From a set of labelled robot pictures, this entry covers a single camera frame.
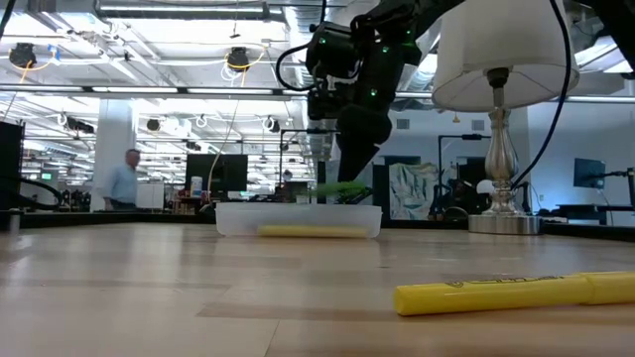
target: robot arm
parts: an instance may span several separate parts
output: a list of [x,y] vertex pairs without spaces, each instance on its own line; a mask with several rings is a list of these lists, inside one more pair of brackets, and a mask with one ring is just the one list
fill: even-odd
[[[312,28],[307,69],[317,83],[309,93],[309,116],[337,119],[339,181],[354,180],[379,151],[378,145],[388,140],[392,130],[388,111],[403,67],[418,65],[421,59],[415,40],[464,1],[382,0],[368,13],[356,16],[350,28],[331,22]],[[635,1],[577,1],[596,10],[635,68]],[[338,83],[332,90],[328,81],[334,77],[356,77],[356,81]]]

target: ceiling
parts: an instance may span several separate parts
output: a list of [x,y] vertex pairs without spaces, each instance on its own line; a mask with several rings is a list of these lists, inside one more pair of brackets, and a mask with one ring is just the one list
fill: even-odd
[[[271,0],[266,6],[264,2],[243,0],[101,0],[95,3],[30,0],[29,3],[29,9],[37,10],[27,11],[25,5],[17,8],[0,44],[3,83],[279,88],[274,74],[275,61],[283,51],[309,40],[309,25],[319,21],[321,1]],[[327,17],[347,24],[352,16],[368,11],[376,3],[377,0],[329,0]],[[611,46],[610,39],[595,41],[595,34],[602,25],[590,11],[569,6],[569,15],[575,22],[571,28],[575,50],[578,56],[585,56],[578,61],[592,58],[593,50],[609,52],[601,56],[606,61],[602,65],[594,60],[586,62],[586,71],[605,71],[622,64],[623,59],[614,58],[615,50],[607,47]],[[439,41],[438,31],[439,26],[433,27],[418,41],[425,53]],[[9,62],[9,51],[17,43],[35,45],[36,70],[24,73]],[[249,69],[243,73],[232,72],[226,65],[225,57],[236,47],[245,48],[250,60]],[[303,67],[304,57],[305,54],[297,53],[286,59],[283,77],[287,81],[303,84],[311,80]],[[429,89],[436,66],[433,51],[419,67],[407,68],[400,89]],[[613,84],[590,85],[589,88],[606,94],[620,89],[613,88]],[[25,165],[31,171],[36,171],[37,165],[43,169],[61,166],[51,165],[53,162],[65,164],[62,168],[80,164],[85,168],[71,170],[70,174],[66,169],[63,179],[81,183],[91,176],[94,136],[71,132],[64,127],[64,122],[73,118],[98,130],[99,100],[98,96],[81,93],[43,95],[7,91],[0,92],[0,110],[4,113],[10,107],[8,120],[26,122],[26,135],[30,138],[26,149],[32,158]],[[283,129],[306,129],[311,125],[306,115],[306,101],[298,98],[234,100],[150,94],[131,100],[139,113],[138,149],[148,159],[142,166],[143,179],[183,181],[181,158],[191,150],[182,139],[187,137],[200,143],[204,152],[216,153],[229,134],[229,142],[222,152],[253,155],[250,180],[271,186],[279,171],[276,163],[280,134],[266,129],[269,120],[278,121]],[[228,131],[232,119],[235,123]],[[163,129],[148,130],[149,120],[161,121]],[[426,130],[425,125],[414,125],[414,128]],[[203,145],[205,140],[211,142]],[[245,144],[236,144],[237,140]],[[329,136],[312,139],[305,134],[297,136],[285,153],[284,169],[287,166],[293,169],[296,179],[312,179],[315,161],[327,158],[331,143]]]

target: blue shirt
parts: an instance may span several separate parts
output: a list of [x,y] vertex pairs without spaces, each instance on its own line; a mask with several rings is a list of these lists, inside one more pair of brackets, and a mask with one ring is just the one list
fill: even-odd
[[137,172],[125,164],[115,168],[104,187],[104,198],[122,203],[137,202]]

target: white lampshade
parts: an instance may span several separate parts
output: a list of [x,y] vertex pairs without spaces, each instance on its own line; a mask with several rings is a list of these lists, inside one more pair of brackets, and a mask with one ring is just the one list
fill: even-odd
[[[569,90],[579,79],[572,54],[571,60]],[[468,0],[444,15],[433,102],[454,111],[492,111],[486,72],[496,67],[511,68],[505,108],[561,94],[565,45],[549,0]]]

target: table lamp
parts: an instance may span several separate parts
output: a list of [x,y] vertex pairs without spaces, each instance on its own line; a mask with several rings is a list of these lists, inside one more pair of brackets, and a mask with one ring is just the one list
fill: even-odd
[[[565,16],[562,0],[557,0]],[[460,112],[488,112],[492,140],[485,170],[495,190],[491,207],[469,217],[469,230],[540,232],[540,218],[515,202],[518,158],[509,136],[511,109],[561,94],[567,71],[563,32],[549,0],[466,1],[444,15],[433,102]],[[569,90],[579,74],[572,59]]]

